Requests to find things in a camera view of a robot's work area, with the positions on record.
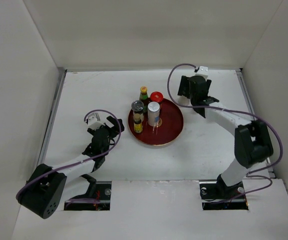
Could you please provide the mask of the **red-cap dark sauce bottle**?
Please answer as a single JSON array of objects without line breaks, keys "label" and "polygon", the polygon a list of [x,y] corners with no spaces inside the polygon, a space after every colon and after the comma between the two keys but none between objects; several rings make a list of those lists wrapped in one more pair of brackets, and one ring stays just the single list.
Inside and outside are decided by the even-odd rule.
[{"label": "red-cap dark sauce bottle", "polygon": [[158,104],[162,104],[162,102],[164,100],[164,96],[163,96],[163,94],[161,92],[154,91],[150,95],[150,100],[152,102],[157,102]]}]

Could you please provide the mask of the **white tall shaker bottle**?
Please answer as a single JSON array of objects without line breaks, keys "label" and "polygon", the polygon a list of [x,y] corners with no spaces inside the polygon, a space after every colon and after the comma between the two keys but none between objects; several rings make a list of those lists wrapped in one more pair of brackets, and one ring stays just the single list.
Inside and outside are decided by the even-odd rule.
[{"label": "white tall shaker bottle", "polygon": [[158,126],[160,115],[160,104],[152,101],[148,104],[148,124],[152,127]]}]

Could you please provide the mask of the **green-label yellow-cap bottle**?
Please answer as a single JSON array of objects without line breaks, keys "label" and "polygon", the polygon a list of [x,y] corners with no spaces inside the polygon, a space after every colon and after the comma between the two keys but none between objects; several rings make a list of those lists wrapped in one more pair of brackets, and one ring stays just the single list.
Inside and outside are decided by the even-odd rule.
[{"label": "green-label yellow-cap bottle", "polygon": [[142,86],[140,88],[140,96],[139,96],[139,100],[143,103],[143,112],[146,113],[147,112],[147,107],[149,104],[149,97],[147,94],[147,90],[148,88],[146,86]]}]

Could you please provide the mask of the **black-cap white bottle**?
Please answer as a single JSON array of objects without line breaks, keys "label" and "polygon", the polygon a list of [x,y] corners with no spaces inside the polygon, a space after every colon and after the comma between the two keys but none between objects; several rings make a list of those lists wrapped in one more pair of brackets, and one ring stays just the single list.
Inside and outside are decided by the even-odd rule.
[{"label": "black-cap white bottle", "polygon": [[179,96],[178,103],[183,106],[189,106],[190,105],[190,99],[186,98],[185,96]]}]

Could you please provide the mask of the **small yellow-label brown bottle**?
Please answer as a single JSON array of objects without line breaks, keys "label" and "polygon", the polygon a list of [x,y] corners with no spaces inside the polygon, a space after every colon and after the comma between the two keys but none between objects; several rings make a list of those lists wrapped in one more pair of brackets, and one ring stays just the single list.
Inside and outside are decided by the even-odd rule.
[{"label": "small yellow-label brown bottle", "polygon": [[140,134],[143,131],[140,117],[134,118],[134,132]]}]

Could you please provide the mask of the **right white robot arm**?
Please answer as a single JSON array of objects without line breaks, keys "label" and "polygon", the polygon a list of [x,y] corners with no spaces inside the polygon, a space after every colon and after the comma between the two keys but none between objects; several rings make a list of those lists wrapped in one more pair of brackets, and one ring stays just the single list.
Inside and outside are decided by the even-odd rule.
[{"label": "right white robot arm", "polygon": [[234,137],[234,160],[217,178],[215,189],[220,197],[227,198],[250,168],[273,154],[273,147],[264,121],[248,120],[224,109],[218,99],[208,95],[210,85],[211,80],[201,75],[182,76],[177,95],[189,99],[195,112]]}]

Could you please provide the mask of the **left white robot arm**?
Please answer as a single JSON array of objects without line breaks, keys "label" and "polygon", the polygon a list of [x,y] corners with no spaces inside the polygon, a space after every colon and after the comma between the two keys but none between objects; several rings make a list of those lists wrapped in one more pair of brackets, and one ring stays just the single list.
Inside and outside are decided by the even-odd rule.
[{"label": "left white robot arm", "polygon": [[79,186],[79,194],[87,200],[93,198],[96,180],[89,174],[102,166],[125,130],[120,118],[110,115],[107,120],[112,127],[94,116],[88,118],[87,132],[92,135],[92,139],[82,154],[59,166],[44,163],[37,166],[26,185],[17,193],[18,203],[42,219],[47,219],[58,208],[65,185],[79,177],[85,177],[88,181]]}]

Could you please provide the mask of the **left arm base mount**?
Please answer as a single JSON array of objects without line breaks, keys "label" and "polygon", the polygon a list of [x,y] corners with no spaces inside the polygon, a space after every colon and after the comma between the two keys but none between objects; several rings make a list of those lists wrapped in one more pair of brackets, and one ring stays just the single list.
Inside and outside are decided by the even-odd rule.
[{"label": "left arm base mount", "polygon": [[88,188],[83,194],[66,200],[65,211],[109,211],[111,203],[112,183],[97,181],[89,174],[81,175],[88,182]]}]

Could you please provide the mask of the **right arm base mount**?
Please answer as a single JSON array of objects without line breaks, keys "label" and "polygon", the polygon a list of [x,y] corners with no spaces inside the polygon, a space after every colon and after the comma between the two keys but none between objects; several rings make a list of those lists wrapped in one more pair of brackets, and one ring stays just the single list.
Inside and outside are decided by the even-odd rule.
[{"label": "right arm base mount", "polygon": [[205,211],[248,210],[244,185],[240,181],[233,186],[226,186],[218,177],[216,180],[200,181],[202,209]]}]

